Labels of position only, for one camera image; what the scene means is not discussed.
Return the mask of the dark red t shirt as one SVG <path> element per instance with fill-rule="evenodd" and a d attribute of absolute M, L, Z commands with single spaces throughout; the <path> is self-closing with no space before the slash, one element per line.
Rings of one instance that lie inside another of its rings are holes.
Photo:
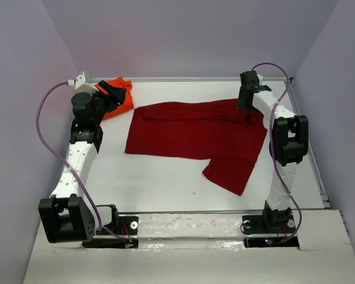
<path fill-rule="evenodd" d="M 212 183 L 242 195 L 267 130 L 263 115 L 238 109 L 236 99 L 163 102 L 134 110 L 127 154 L 205 160 Z"/>

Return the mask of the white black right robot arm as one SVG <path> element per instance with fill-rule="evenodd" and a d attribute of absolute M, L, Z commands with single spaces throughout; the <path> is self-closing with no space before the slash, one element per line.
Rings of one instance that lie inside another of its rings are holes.
<path fill-rule="evenodd" d="M 296 170 L 308 154 L 308 118 L 288 110 L 274 96 L 272 89 L 262 83 L 262 77 L 256 71 L 241 73 L 240 81 L 238 108 L 263 115 L 274 167 L 262 213 L 243 216 L 240 230 L 245 235 L 275 234 L 281 229 L 294 233 L 296 227 L 288 226 L 293 220 L 291 206 L 297 204 L 291 188 Z"/>

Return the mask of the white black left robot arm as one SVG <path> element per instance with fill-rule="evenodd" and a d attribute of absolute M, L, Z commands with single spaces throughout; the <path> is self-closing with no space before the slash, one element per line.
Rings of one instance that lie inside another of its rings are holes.
<path fill-rule="evenodd" d="M 61 86 L 72 86 L 75 94 L 71 98 L 74 119 L 70 128 L 69 146 L 61 156 L 45 140 L 37 120 L 36 131 L 46 149 L 63 164 L 59 181 L 48 198 L 38 205 L 41 223 L 49 243 L 91 241 L 100 231 L 118 237 L 114 233 L 120 226 L 116 206 L 111 205 L 109 213 L 101 216 L 99 206 L 90 196 L 87 178 L 93 161 L 102 144 L 104 132 L 101 122 L 105 114 L 115 111 L 126 99 L 125 88 L 112 86 L 102 80 L 96 84 L 79 76 L 51 87 L 42 98 Z"/>

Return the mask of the orange t shirt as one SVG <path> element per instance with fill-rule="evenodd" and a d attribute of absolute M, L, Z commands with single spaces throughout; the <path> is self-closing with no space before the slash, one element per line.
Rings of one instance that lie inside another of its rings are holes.
<path fill-rule="evenodd" d="M 106 112 L 103 120 L 113 118 L 117 115 L 123 114 L 127 111 L 134 109 L 133 97 L 131 94 L 133 84 L 130 80 L 125 80 L 122 76 L 116 79 L 105 80 L 113 90 L 116 89 L 116 108 Z"/>

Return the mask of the white front panel board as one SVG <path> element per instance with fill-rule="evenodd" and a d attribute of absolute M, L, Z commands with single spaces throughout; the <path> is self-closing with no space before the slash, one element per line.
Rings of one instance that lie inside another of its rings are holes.
<path fill-rule="evenodd" d="M 37 234 L 25 283 L 355 283 L 351 245 L 282 248 L 52 247 Z"/>

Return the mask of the white table edge rail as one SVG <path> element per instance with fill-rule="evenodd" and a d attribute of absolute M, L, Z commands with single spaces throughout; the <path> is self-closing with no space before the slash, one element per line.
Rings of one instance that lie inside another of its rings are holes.
<path fill-rule="evenodd" d="M 92 78 L 92 83 L 97 83 L 100 80 L 114 80 L 115 78 Z M 141 82 L 232 82 L 240 81 L 240 77 L 163 77 L 163 78 L 124 78 L 134 83 Z M 262 81 L 286 81 L 283 77 L 263 77 Z"/>

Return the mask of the right side aluminium rail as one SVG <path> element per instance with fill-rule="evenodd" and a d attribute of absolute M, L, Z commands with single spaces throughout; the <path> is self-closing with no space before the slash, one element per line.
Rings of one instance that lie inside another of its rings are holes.
<path fill-rule="evenodd" d="M 307 155 L 303 158 L 296 172 L 293 197 L 298 202 L 299 207 L 304 210 L 331 209 L 309 140 Z"/>

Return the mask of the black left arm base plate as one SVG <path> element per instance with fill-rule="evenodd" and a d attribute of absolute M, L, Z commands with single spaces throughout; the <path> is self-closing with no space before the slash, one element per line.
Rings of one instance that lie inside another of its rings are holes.
<path fill-rule="evenodd" d="M 84 241 L 82 247 L 87 249 L 136 249 L 138 248 L 139 217 L 136 215 L 120 215 L 117 223 L 106 225 L 107 229 L 98 231 L 91 241 Z"/>

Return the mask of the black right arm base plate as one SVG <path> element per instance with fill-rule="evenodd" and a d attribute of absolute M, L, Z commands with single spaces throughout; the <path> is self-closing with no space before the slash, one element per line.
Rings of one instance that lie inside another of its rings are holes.
<path fill-rule="evenodd" d="M 287 221 L 278 221 L 277 224 L 272 225 L 266 225 L 261 215 L 244 215 L 240 225 L 240 231 L 244 235 L 243 244 L 247 249 L 268 247 L 299 248 L 297 236 L 288 240 L 295 229 L 293 215 L 290 215 Z"/>

